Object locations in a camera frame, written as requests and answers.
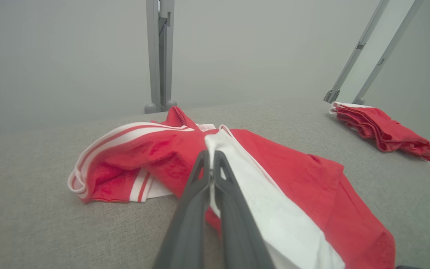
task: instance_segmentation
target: red towel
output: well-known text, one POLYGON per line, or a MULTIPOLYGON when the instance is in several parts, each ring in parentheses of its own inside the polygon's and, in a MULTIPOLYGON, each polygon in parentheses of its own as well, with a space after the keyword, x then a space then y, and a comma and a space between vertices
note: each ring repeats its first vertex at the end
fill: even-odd
POLYGON ((414 133, 413 130, 392 120, 381 109, 357 104, 331 103, 331 114, 358 131, 362 138, 376 140, 382 151, 401 149, 411 155, 430 161, 429 140, 414 133))
MULTIPOLYGON (((68 187, 85 203, 144 202, 155 181, 181 197, 198 153, 207 149, 205 136, 219 132, 214 128, 194 123, 178 107, 172 107, 161 124, 118 127, 82 152, 68 187)), ((393 236, 357 195, 342 165, 248 130, 231 133, 283 194, 324 232, 347 269, 394 268, 393 236)), ((212 210, 206 219, 220 231, 220 219, 212 210)))

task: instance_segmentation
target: red fabric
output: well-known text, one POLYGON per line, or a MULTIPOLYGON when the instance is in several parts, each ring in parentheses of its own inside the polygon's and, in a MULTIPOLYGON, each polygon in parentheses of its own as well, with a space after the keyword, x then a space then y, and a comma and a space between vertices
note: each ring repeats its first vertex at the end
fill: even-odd
MULTIPOLYGON (((181 197, 205 135, 177 107, 169 111, 167 126, 194 131, 165 130, 101 151, 87 172, 91 200, 128 202, 133 175, 145 167, 181 197)), ((247 130, 231 130, 241 145, 270 174, 282 191, 321 228, 346 268, 394 268, 395 244, 389 231, 369 211, 343 175, 343 166, 292 150, 247 130)), ((220 220, 209 210, 206 219, 218 231, 220 220)))
POLYGON ((392 120, 381 109, 338 105, 336 111, 337 118, 355 128, 362 138, 375 139, 380 150, 401 149, 430 161, 429 140, 392 120))

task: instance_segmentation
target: crumpled towel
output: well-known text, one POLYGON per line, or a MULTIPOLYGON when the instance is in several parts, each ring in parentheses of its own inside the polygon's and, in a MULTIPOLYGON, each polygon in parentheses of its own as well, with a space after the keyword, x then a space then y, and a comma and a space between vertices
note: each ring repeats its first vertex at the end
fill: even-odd
POLYGON ((358 131, 362 138, 376 140, 382 151, 403 150, 411 155, 430 161, 430 142, 413 130, 392 120, 381 109, 341 102, 331 103, 331 114, 358 131))

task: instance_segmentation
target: white stripe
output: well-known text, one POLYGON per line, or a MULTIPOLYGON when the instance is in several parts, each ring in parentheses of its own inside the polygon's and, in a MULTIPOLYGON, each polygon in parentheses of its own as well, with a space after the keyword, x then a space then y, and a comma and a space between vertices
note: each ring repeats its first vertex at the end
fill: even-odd
POLYGON ((172 194, 174 193, 171 192, 169 189, 167 189, 167 187, 165 187, 162 184, 162 182, 160 182, 154 177, 152 184, 150 184, 149 192, 147 193, 147 199, 162 197, 162 196, 167 196, 172 194))
POLYGON ((213 124, 196 124, 196 125, 202 132, 206 132, 208 130, 216 130, 216 127, 213 124))
POLYGON ((132 190, 130 191, 129 201, 138 201, 138 194, 140 194, 140 189, 142 188, 147 173, 148 171, 145 168, 140 169, 138 172, 135 177, 134 185, 132 185, 132 190))
MULTIPOLYGON (((141 126, 141 125, 145 125, 147 123, 137 123, 136 124, 127 124, 126 126, 130 126, 130 127, 134 127, 134 126, 141 126)), ((186 126, 182 126, 179 129, 172 129, 172 128, 167 128, 167 126, 164 127, 159 127, 159 126, 163 126, 161 124, 156 124, 157 127, 147 127, 147 128, 141 128, 141 129, 136 129, 133 130, 131 132, 125 133, 124 135, 109 141, 108 143, 105 143, 104 145, 101 145, 99 148, 97 148, 96 150, 94 150, 91 155, 89 155, 87 157, 87 159, 85 160, 84 165, 82 166, 82 169, 79 171, 77 169, 77 167, 80 165, 80 163, 82 162, 82 159, 84 158, 84 156, 87 154, 87 152, 89 152, 92 148, 94 148, 96 145, 98 145, 101 141, 103 141, 104 139, 108 138, 109 136, 112 136, 116 133, 113 133, 113 131, 111 131, 110 133, 108 133, 107 135, 103 136, 102 138, 99 138, 96 142, 92 143, 92 145, 90 145, 89 148, 87 148, 79 157, 79 160, 76 163, 75 166, 75 170, 74 170, 74 174, 71 175, 75 175, 77 177, 77 183, 75 185, 80 185, 82 186, 79 189, 73 189, 71 187, 72 184, 72 179, 73 177, 69 177, 68 179, 68 186, 69 189, 73 192, 76 193, 80 193, 82 191, 85 190, 85 178, 87 176, 87 170, 89 169, 90 163, 92 162, 92 160, 97 156, 97 154, 99 154, 100 152, 102 152, 103 150, 106 150, 108 148, 112 148, 114 146, 117 145, 121 145, 123 143, 127 143, 129 141, 132 141, 136 138, 139 138, 140 136, 143 135, 147 135, 148 133, 156 133, 156 132, 161 132, 161 131, 181 131, 181 132, 191 132, 191 131, 195 131, 191 128, 186 128, 186 126)))
MULTIPOLYGON (((272 259, 286 261, 287 268, 345 267, 321 229, 297 204, 280 194, 255 162, 246 156, 246 150, 239 147, 236 139, 228 132, 220 131, 205 136, 205 143, 212 167, 215 150, 222 151, 227 157, 263 240, 273 247, 270 254, 275 256, 272 259)), ((213 202, 210 201, 210 207, 215 211, 213 202)))
POLYGON ((258 169, 263 174, 263 176, 266 177, 266 179, 268 180, 268 182, 270 182, 271 185, 273 185, 282 194, 284 194, 284 192, 281 190, 281 188, 278 186, 278 184, 276 184, 276 182, 273 180, 273 178, 271 178, 271 176, 268 174, 268 172, 266 172, 266 170, 263 168, 263 166, 261 166, 261 164, 259 164, 258 161, 248 151, 246 151, 246 149, 238 142, 238 140, 232 134, 232 132, 230 131, 230 129, 228 129, 227 126, 225 126, 225 125, 222 124, 222 125, 220 125, 220 130, 224 130, 225 132, 227 132, 228 135, 231 136, 233 138, 233 140, 235 141, 235 145, 237 146, 237 148, 240 151, 240 153, 242 153, 246 157, 250 158, 255 163, 256 167, 258 167, 258 169))
POLYGON ((77 194, 79 198, 84 199, 87 196, 87 189, 82 194, 77 194))
POLYGON ((89 151, 91 151, 93 148, 95 148, 97 145, 99 145, 102 141, 104 141, 107 138, 109 138, 111 136, 114 136, 114 135, 116 135, 116 134, 118 134, 118 133, 120 133, 120 132, 122 132, 122 131, 124 131, 126 129, 137 127, 137 126, 154 126, 154 127, 162 127, 162 128, 168 128, 168 129, 174 129, 174 130, 186 128, 186 126, 170 127, 170 126, 165 126, 165 125, 162 125, 162 124, 154 124, 154 123, 133 123, 133 124, 126 124, 124 126, 117 127, 114 130, 112 130, 112 131, 106 133, 105 135, 103 135, 98 140, 94 141, 94 143, 92 143, 91 145, 89 145, 89 147, 87 149, 85 149, 81 153, 81 155, 79 156, 79 159, 77 160, 77 163, 75 164, 76 165, 75 168, 77 169, 77 167, 80 165, 80 163, 82 162, 82 159, 84 159, 84 157, 87 155, 87 153, 89 151))
POLYGON ((152 185, 153 180, 154 180, 154 176, 150 175, 149 178, 147 179, 147 183, 145 184, 145 189, 144 189, 144 192, 142 193, 142 197, 140 198, 140 202, 147 201, 147 195, 149 194, 149 189, 150 189, 150 186, 152 185))
POLYGON ((364 107, 364 108, 373 108, 372 106, 365 106, 365 105, 358 105, 358 104, 349 104, 349 103, 341 103, 341 102, 332 102, 330 107, 330 114, 336 114, 336 107, 342 106, 342 107, 364 107))

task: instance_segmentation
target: towel fold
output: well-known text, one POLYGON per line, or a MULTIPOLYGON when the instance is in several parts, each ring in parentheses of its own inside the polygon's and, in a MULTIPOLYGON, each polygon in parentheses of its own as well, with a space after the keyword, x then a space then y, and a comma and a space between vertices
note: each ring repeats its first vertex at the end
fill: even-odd
POLYGON ((430 161, 430 142, 392 120, 381 109, 341 102, 331 103, 331 114, 358 131, 362 138, 375 139, 382 151, 403 150, 411 155, 430 161))

